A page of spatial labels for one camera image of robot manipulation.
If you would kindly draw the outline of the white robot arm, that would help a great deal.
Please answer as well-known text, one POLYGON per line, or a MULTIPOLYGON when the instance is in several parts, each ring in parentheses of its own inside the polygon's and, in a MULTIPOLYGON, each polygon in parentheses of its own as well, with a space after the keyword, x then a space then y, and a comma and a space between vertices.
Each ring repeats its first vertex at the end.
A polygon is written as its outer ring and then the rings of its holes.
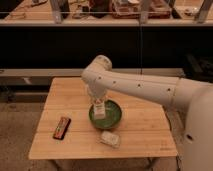
POLYGON ((213 83, 113 72, 104 55, 96 56, 81 77, 94 98, 110 89, 185 112, 182 171, 213 171, 213 83))

